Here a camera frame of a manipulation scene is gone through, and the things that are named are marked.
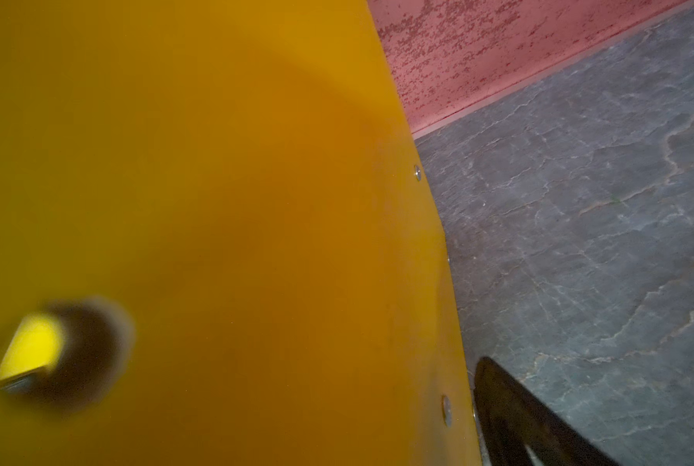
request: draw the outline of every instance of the metal screw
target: metal screw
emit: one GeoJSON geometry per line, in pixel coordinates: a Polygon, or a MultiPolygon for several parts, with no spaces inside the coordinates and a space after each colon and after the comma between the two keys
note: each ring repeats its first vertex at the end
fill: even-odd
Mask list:
{"type": "Polygon", "coordinates": [[[453,424],[453,415],[450,412],[450,398],[446,395],[442,396],[442,420],[445,421],[445,425],[448,427],[453,424]]]}

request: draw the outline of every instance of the hole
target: hole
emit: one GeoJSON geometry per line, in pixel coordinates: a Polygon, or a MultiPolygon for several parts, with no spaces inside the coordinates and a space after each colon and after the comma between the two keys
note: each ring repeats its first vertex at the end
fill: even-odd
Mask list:
{"type": "Polygon", "coordinates": [[[125,368],[134,328],[116,304],[55,301],[25,316],[0,365],[0,392],[73,412],[98,402],[125,368]]]}

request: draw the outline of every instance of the dark triangular object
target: dark triangular object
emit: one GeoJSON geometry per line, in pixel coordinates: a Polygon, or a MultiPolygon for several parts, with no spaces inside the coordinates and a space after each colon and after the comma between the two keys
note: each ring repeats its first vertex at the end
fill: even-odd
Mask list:
{"type": "Polygon", "coordinates": [[[546,466],[618,466],[491,358],[479,360],[474,382],[492,466],[531,466],[525,445],[546,466]]]}

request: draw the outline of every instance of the wall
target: wall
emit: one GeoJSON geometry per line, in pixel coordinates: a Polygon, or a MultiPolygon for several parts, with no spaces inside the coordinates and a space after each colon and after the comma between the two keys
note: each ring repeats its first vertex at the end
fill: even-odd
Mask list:
{"type": "Polygon", "coordinates": [[[369,0],[415,136],[685,0],[369,0]]]}

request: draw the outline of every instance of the gray stone surface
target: gray stone surface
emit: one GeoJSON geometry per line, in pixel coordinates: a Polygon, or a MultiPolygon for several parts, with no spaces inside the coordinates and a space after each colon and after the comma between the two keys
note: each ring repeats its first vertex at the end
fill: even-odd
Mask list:
{"type": "Polygon", "coordinates": [[[694,464],[694,8],[417,141],[468,367],[694,464]]]}

